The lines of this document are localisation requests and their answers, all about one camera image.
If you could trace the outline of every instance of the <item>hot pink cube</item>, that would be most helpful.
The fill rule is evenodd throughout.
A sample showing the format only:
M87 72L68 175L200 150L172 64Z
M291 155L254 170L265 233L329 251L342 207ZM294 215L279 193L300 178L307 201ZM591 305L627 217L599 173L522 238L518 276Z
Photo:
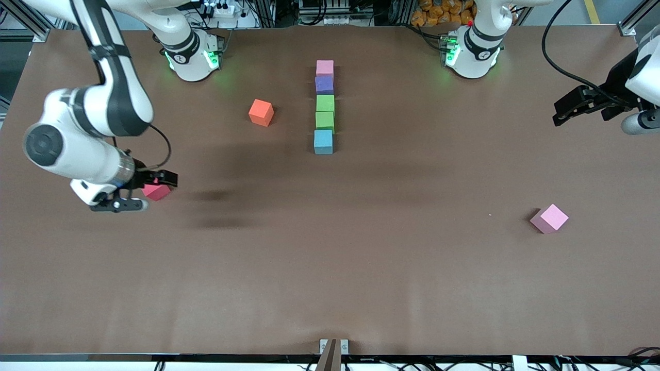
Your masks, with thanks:
M167 196L170 194L172 190L170 187L164 185L164 184L145 184L145 187L142 189L142 193L145 194L149 199L152 199L154 201L158 201L162 199L163 197Z
M568 216L552 204L534 215L530 222L541 232L548 234L557 232L567 220Z
M316 77L330 76L335 78L335 61L316 61Z

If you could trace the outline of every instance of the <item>cube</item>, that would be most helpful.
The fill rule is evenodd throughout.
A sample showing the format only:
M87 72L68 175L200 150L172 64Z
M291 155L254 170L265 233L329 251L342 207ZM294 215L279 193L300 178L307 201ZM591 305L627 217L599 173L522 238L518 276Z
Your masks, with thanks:
M332 154L332 130L314 130L314 153Z
M170 187L164 184L145 184L145 187L142 189L142 193L154 201L158 201L163 197L167 196L172 192Z
M250 120L261 126L270 125L273 114L273 105L258 99L254 100L254 103L252 103L252 108L249 110Z
M335 115L332 112L316 112L316 129L335 133Z
M332 112L335 113L335 96L334 95L317 95L316 96L316 111L317 112Z
M335 78L335 61L316 61L316 76Z
M335 93L332 77L330 76L317 76L314 78L314 83L316 85L316 94L328 95Z
M558 231L567 220L568 216L552 204L534 215L530 222L541 232L548 234Z

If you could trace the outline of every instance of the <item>green cube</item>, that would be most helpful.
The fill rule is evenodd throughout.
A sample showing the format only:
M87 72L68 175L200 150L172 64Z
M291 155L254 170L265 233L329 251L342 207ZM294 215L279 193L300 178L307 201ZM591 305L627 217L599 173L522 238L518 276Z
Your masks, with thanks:
M317 95L316 96L316 111L317 112L332 112L335 113L335 96L334 95Z
M332 130L335 133L335 114L332 112L316 112L316 129Z

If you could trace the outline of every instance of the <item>stack of cubes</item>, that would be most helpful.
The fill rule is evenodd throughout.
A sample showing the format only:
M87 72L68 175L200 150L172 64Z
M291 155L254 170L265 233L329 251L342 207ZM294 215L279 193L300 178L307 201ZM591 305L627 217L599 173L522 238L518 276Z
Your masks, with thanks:
M332 154L335 134L335 62L316 61L314 153Z

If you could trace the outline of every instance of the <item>yellow tape line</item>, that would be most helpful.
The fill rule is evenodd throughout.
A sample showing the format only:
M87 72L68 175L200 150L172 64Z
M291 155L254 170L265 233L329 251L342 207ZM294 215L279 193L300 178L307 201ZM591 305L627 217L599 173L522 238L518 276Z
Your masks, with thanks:
M596 7L593 5L593 0L584 0L584 5L587 7L587 13L589 13L591 24L600 24L601 20L598 19L598 13L596 13Z

